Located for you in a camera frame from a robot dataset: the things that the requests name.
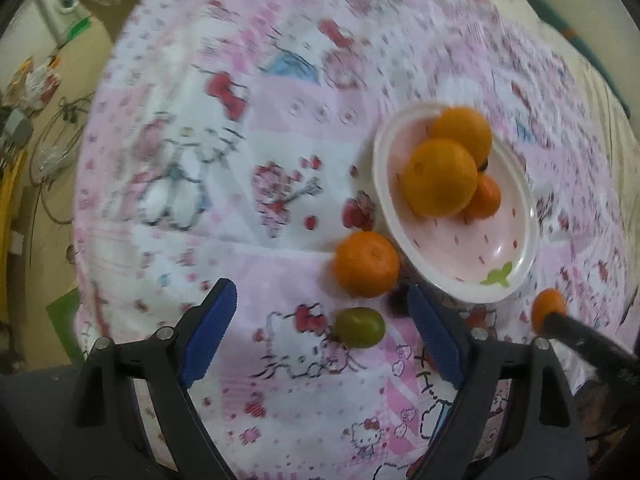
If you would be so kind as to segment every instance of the tablecloth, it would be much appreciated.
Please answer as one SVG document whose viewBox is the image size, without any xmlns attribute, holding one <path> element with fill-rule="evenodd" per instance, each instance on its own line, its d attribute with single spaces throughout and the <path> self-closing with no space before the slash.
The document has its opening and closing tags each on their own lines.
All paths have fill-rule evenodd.
<svg viewBox="0 0 640 480">
<path fill-rule="evenodd" d="M 85 349 L 174 324 L 218 277 L 238 312 L 190 390 L 239 478 L 404 478 L 455 390 L 409 319 L 353 300 L 328 271 L 357 229 L 385 231 L 372 137 L 390 112 L 436 99 L 478 108 L 521 161 L 542 242 L 497 304 L 443 298 L 470 326 L 532 337 L 529 305 L 560 288 L 614 332 L 628 300 L 620 207 L 564 60 L 489 0 L 143 0 L 85 131 L 74 237 Z M 350 351 L 332 312 L 372 306 L 379 346 Z M 584 365 L 557 353 L 572 387 Z M 499 388 L 481 446 L 504 409 Z M 159 460 L 170 460 L 143 388 Z"/>
</svg>

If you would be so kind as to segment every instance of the beige bedsheet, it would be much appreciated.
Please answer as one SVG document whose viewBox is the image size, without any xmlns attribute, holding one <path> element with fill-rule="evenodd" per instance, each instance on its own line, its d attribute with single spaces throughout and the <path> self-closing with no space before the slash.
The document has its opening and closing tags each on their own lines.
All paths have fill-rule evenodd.
<svg viewBox="0 0 640 480">
<path fill-rule="evenodd" d="M 594 132 L 607 155 L 613 183 L 620 197 L 629 262 L 627 293 L 631 299 L 638 286 L 640 270 L 640 144 L 620 102 L 600 73 L 558 31 L 542 22 L 526 0 L 491 1 L 503 16 L 519 22 L 532 36 L 562 56 L 584 93 Z M 616 339 L 632 346 L 639 325 L 640 298 L 636 296 L 625 322 L 615 334 Z"/>
</svg>

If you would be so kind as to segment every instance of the hello kitty print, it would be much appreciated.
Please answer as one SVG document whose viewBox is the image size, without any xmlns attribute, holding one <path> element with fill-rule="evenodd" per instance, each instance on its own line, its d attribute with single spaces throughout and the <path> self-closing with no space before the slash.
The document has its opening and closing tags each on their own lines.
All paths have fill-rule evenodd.
<svg viewBox="0 0 640 480">
<path fill-rule="evenodd" d="M 385 229 L 371 179 L 381 121 L 431 99 L 474 106 L 508 143 L 542 238 L 510 298 L 444 304 L 470 328 L 528 342 L 530 302 L 556 286 L 573 316 L 614 333 L 633 287 L 608 165 L 562 59 L 489 0 L 142 0 L 79 161 L 82 347 L 149 336 L 232 279 L 236 316 L 189 394 L 238 478 L 410 476 L 456 391 L 411 320 L 386 298 L 346 297 L 330 261 L 350 233 Z M 385 319 L 375 348 L 332 330 L 351 306 Z M 584 367 L 558 354 L 575 388 Z M 508 392 L 496 391 L 478 459 Z M 139 402 L 170 464 L 148 392 Z"/>
</svg>

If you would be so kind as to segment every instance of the wall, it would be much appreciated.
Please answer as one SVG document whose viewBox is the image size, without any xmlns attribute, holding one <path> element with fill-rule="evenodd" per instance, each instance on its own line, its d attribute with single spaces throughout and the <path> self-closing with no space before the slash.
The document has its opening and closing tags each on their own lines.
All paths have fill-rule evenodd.
<svg viewBox="0 0 640 480">
<path fill-rule="evenodd" d="M 640 135 L 640 30 L 620 0 L 546 0 L 600 58 L 631 108 Z"/>
<path fill-rule="evenodd" d="M 47 25 L 33 0 L 25 0 L 0 38 L 0 89 L 9 81 L 22 62 L 33 55 L 35 66 L 47 59 L 56 47 Z"/>
</svg>

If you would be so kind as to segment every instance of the orange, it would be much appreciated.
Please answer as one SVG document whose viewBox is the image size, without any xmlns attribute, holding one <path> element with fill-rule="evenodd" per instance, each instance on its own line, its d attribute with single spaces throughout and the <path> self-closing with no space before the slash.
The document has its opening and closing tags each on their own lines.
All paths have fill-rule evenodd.
<svg viewBox="0 0 640 480">
<path fill-rule="evenodd" d="M 428 128 L 432 139 L 451 139 L 462 144 L 481 168 L 491 151 L 493 133 L 484 116 L 468 106 L 446 108 Z"/>
<path fill-rule="evenodd" d="M 388 239 L 373 231 L 353 233 L 335 251 L 335 278 L 352 296 L 381 296 L 396 284 L 399 274 L 398 252 Z"/>
<path fill-rule="evenodd" d="M 478 170 L 469 152 L 450 139 L 428 139 L 411 154 L 400 188 L 418 216 L 462 211 L 476 192 Z"/>
<path fill-rule="evenodd" d="M 566 304 L 559 290 L 547 288 L 536 296 L 531 305 L 531 325 L 536 334 L 545 335 L 545 317 L 553 312 L 566 316 Z"/>
<path fill-rule="evenodd" d="M 462 210 L 466 220 L 489 218 L 500 209 L 502 193 L 494 179 L 485 173 L 478 174 L 478 187 L 471 197 L 471 202 Z"/>
</svg>

